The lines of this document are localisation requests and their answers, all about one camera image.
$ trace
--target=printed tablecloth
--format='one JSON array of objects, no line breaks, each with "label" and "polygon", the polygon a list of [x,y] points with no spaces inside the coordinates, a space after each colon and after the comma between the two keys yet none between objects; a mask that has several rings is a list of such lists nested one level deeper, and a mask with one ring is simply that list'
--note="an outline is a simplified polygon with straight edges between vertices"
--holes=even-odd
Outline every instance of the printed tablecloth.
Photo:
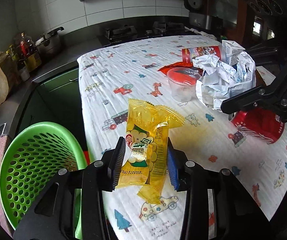
[{"label": "printed tablecloth", "polygon": [[[203,106],[197,97],[185,103],[172,99],[167,77],[157,70],[181,61],[181,50],[219,43],[203,36],[171,36],[98,49],[78,59],[85,135],[92,160],[125,136],[128,98],[166,105],[181,113],[184,126],[171,129],[174,148],[205,169],[229,168],[270,220],[287,190],[287,123],[274,144],[242,134],[228,115]],[[266,83],[274,76],[258,71]],[[179,239],[185,192],[176,192],[167,177],[161,204],[137,196],[139,186],[103,192],[106,215],[119,239]],[[214,237],[213,207],[209,237]]]}]

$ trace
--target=pot handle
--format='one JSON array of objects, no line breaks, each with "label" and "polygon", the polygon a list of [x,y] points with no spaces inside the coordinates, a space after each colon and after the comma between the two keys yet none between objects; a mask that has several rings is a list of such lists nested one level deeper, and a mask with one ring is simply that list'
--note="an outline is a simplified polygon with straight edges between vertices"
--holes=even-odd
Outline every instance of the pot handle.
[{"label": "pot handle", "polygon": [[47,34],[49,34],[52,37],[52,36],[57,35],[58,31],[63,31],[63,30],[64,30],[64,28],[61,26],[61,27],[55,28],[54,30],[48,32]]}]

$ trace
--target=kitchen counter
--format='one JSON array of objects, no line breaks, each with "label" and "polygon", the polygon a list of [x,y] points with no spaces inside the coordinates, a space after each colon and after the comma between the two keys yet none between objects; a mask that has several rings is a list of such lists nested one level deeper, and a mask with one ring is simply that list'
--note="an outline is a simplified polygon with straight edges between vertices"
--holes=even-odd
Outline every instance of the kitchen counter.
[{"label": "kitchen counter", "polygon": [[102,45],[99,40],[93,38],[64,49],[51,61],[34,70],[31,77],[14,88],[0,105],[0,134],[14,138],[26,102],[39,83],[77,67],[78,57],[100,48]]}]

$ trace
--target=clear plastic cup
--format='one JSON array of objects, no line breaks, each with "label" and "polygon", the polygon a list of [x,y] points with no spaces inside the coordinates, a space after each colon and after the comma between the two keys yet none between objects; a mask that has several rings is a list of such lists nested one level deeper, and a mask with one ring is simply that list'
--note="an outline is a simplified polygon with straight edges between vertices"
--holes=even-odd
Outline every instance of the clear plastic cup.
[{"label": "clear plastic cup", "polygon": [[198,71],[176,67],[168,71],[167,77],[174,100],[188,102],[196,94],[196,82],[200,78]]}]

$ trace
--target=yellow snack wrapper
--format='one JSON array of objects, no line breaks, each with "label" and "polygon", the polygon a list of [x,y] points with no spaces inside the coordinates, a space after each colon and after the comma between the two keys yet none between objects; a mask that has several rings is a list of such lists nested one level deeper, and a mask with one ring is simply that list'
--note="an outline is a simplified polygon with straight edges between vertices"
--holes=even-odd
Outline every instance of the yellow snack wrapper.
[{"label": "yellow snack wrapper", "polygon": [[125,141],[131,156],[121,169],[118,187],[142,185],[138,196],[148,203],[160,204],[168,131],[183,124],[184,117],[167,106],[129,99]]}]

